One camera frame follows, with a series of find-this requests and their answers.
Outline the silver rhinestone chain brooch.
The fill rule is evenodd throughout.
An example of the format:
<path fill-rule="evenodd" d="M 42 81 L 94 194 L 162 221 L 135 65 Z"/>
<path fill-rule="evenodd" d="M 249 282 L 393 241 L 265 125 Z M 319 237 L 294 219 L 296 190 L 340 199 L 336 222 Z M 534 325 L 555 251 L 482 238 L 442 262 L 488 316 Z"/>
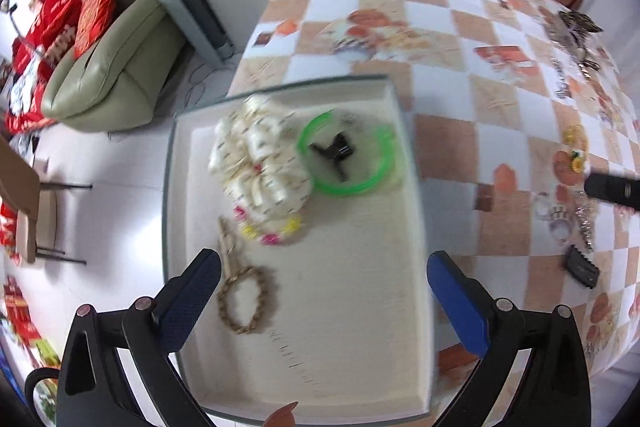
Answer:
<path fill-rule="evenodd" d="M 574 194 L 575 216 L 582 243 L 587 251 L 594 251 L 594 218 L 597 214 L 597 205 L 583 191 Z"/>

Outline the black scalloped snap hairclip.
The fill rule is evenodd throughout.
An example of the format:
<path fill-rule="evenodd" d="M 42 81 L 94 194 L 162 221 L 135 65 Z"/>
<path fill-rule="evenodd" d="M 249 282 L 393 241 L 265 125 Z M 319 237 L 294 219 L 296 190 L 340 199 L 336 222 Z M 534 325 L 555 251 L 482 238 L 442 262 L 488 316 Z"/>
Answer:
<path fill-rule="evenodd" d="M 575 245 L 566 248 L 564 268 L 580 285 L 589 289 L 597 286 L 600 270 Z"/>

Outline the beige wooden hair clip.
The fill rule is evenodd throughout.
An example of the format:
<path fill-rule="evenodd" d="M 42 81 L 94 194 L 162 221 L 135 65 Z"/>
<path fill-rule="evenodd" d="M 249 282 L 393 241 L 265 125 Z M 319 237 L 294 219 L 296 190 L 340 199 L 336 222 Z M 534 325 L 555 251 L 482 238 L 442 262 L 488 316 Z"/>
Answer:
<path fill-rule="evenodd" d="M 224 217 L 218 218 L 218 247 L 224 281 L 232 284 L 239 278 L 243 267 L 238 236 L 235 235 L 229 221 Z"/>

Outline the cream polka dot scrunchie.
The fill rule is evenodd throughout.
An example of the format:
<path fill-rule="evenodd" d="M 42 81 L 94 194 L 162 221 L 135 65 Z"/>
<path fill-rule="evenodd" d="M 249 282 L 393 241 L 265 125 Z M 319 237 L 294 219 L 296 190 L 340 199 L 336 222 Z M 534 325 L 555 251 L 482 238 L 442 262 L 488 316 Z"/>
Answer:
<path fill-rule="evenodd" d="M 208 170 L 254 223 L 292 218 L 311 195 L 310 173 L 291 136 L 293 116 L 272 98 L 253 94 L 215 126 Z"/>

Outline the green translucent bangle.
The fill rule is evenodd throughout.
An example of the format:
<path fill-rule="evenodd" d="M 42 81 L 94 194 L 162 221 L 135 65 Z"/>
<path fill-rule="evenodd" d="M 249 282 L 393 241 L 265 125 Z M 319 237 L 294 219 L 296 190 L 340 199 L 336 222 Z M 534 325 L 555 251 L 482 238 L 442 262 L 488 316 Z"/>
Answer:
<path fill-rule="evenodd" d="M 299 131 L 296 147 L 314 189 L 328 196 L 373 192 L 395 168 L 395 128 L 338 109 L 311 118 Z"/>

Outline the black small claw clip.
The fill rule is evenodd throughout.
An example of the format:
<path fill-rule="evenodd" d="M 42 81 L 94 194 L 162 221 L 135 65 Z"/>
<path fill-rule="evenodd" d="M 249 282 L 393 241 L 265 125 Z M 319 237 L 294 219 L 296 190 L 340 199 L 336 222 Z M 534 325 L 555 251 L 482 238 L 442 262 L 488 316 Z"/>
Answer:
<path fill-rule="evenodd" d="M 332 142 L 328 146 L 311 143 L 308 148 L 329 161 L 337 178 L 340 179 L 341 182 L 348 180 L 348 174 L 343 168 L 343 162 L 354 155 L 355 147 L 350 144 L 345 133 L 338 132 L 334 135 Z"/>

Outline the checkered printed tablecloth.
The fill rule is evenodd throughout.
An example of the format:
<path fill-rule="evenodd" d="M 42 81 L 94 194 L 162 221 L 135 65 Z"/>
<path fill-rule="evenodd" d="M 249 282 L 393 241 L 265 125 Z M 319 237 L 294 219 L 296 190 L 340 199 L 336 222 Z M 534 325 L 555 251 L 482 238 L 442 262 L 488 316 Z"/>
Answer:
<path fill-rule="evenodd" d="M 589 170 L 639 173 L 636 112 L 597 48 L 590 78 L 544 31 L 551 0 L 269 0 L 230 90 L 343 75 L 395 83 L 427 236 L 491 293 L 575 314 L 595 398 L 639 342 L 639 217 L 595 202 L 593 289 L 563 267 Z M 552 61 L 573 98 L 560 100 Z"/>

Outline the silver glitter hair bow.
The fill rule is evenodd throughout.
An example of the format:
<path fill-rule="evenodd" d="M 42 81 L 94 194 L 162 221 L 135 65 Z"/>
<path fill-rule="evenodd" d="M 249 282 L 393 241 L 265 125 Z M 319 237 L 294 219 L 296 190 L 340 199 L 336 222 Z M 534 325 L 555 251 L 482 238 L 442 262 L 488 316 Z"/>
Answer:
<path fill-rule="evenodd" d="M 552 20 L 546 20 L 544 22 L 544 31 L 547 37 L 563 48 L 567 53 L 573 53 L 575 51 L 575 40 L 572 34 L 568 31 L 562 20 L 552 18 Z"/>

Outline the leopard print bow clip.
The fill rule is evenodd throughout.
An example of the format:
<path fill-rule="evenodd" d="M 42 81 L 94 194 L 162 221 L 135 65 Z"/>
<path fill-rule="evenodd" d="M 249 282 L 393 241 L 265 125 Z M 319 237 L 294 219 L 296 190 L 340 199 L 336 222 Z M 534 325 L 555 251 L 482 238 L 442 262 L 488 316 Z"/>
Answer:
<path fill-rule="evenodd" d="M 598 34 L 603 29 L 590 16 L 582 12 L 570 10 L 559 12 L 559 17 L 569 31 L 576 34 Z"/>

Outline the wooden chair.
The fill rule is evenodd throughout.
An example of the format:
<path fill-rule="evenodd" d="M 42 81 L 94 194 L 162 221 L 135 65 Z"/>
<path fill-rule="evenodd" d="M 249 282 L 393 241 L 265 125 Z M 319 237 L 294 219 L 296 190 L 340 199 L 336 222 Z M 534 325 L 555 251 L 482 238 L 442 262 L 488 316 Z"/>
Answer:
<path fill-rule="evenodd" d="M 92 184 L 42 181 L 37 170 L 6 139 L 1 139 L 1 200 L 17 214 L 15 251 L 28 265 L 37 259 L 87 265 L 84 259 L 68 257 L 65 251 L 39 244 L 37 235 L 43 194 L 92 188 Z"/>

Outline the green leather sofa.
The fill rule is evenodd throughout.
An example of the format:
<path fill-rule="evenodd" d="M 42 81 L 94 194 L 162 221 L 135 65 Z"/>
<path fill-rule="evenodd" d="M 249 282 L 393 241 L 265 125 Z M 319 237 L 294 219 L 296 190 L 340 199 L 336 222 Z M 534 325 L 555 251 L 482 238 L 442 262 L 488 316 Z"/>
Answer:
<path fill-rule="evenodd" d="M 116 0 L 105 34 L 78 60 L 72 46 L 56 65 L 41 112 L 81 132 L 149 124 L 185 43 L 160 0 Z"/>

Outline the red embroidered cushion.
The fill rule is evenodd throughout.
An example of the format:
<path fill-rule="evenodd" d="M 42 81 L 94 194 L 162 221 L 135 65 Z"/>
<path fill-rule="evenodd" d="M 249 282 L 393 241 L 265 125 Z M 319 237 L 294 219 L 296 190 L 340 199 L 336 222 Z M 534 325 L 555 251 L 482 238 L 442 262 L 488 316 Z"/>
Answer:
<path fill-rule="evenodd" d="M 84 0 L 81 5 L 74 57 L 78 60 L 101 38 L 111 25 L 116 0 Z"/>

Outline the clear bead keychain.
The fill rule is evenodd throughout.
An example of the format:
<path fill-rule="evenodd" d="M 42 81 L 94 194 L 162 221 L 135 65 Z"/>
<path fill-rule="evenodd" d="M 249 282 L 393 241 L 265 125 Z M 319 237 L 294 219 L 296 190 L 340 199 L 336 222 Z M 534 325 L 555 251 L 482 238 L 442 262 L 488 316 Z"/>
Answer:
<path fill-rule="evenodd" d="M 567 100 L 573 98 L 572 90 L 570 90 L 570 83 L 568 82 L 567 75 L 565 75 L 563 66 L 560 61 L 553 60 L 552 67 L 558 76 L 558 85 L 556 86 L 555 94 L 560 100 Z"/>

